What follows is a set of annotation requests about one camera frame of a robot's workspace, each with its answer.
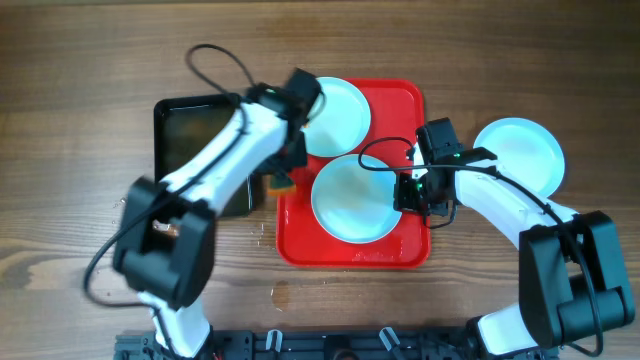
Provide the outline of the green and orange sponge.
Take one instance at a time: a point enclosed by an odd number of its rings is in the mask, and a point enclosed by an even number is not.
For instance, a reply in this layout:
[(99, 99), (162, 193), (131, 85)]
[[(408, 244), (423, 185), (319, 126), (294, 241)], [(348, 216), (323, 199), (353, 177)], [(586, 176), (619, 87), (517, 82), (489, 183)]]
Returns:
[(267, 176), (268, 196), (279, 197), (296, 192), (296, 184), (288, 173), (274, 173)]

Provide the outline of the light blue plate top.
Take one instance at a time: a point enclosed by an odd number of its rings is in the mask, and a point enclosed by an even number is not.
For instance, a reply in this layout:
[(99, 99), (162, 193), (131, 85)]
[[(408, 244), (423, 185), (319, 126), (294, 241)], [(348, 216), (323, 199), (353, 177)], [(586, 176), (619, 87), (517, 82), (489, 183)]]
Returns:
[(306, 152), (323, 158), (342, 156), (358, 147), (369, 132), (371, 110), (364, 94), (336, 77), (318, 77), (322, 95), (303, 128)]

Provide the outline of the light blue plate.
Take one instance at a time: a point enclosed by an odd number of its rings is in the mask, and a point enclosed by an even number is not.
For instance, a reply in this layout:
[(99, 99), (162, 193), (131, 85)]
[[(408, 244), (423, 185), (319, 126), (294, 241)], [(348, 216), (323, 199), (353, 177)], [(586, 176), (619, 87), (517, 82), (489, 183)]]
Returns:
[(318, 77), (322, 95), (303, 128), (306, 152), (323, 158), (342, 156), (358, 147), (369, 132), (371, 110), (364, 94), (336, 77)]
[(564, 179), (566, 163), (559, 142), (529, 119), (496, 120), (480, 131), (473, 147), (494, 153), (511, 175), (544, 197), (555, 193)]
[(398, 225), (394, 209), (396, 176), (368, 155), (341, 156), (325, 165), (312, 184), (310, 202), (319, 225), (350, 244), (376, 242)]

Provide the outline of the light blue plate bottom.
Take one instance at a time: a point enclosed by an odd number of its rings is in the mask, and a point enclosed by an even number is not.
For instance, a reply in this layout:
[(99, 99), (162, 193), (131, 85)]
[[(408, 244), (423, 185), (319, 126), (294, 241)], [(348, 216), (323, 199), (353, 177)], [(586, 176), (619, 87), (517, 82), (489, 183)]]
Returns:
[(480, 131), (473, 147), (494, 153), (511, 175), (544, 197), (555, 193), (564, 179), (566, 163), (559, 142), (529, 119), (496, 120)]

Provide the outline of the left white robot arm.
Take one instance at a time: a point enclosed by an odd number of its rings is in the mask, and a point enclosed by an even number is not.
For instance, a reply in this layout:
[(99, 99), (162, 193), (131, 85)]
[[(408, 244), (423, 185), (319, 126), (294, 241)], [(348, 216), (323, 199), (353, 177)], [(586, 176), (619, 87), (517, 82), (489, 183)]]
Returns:
[(305, 165), (301, 129), (321, 94), (316, 79), (255, 85), (232, 98), (231, 119), (191, 160), (158, 183), (141, 178), (130, 187), (112, 266), (151, 312), (147, 355), (213, 358), (200, 295), (213, 270), (217, 218), (250, 175), (288, 180)]

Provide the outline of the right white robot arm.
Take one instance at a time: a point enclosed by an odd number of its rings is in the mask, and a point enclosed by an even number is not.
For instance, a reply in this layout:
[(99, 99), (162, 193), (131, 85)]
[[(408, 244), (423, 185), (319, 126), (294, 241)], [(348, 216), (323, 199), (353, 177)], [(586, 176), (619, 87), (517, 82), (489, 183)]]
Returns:
[(635, 319), (616, 225), (601, 211), (578, 213), (517, 182), (484, 148), (463, 152), (413, 147), (399, 171), (394, 207), (453, 216), (459, 205), (486, 218), (518, 249), (516, 304), (474, 320), (478, 353), (506, 358), (529, 350), (579, 347)]

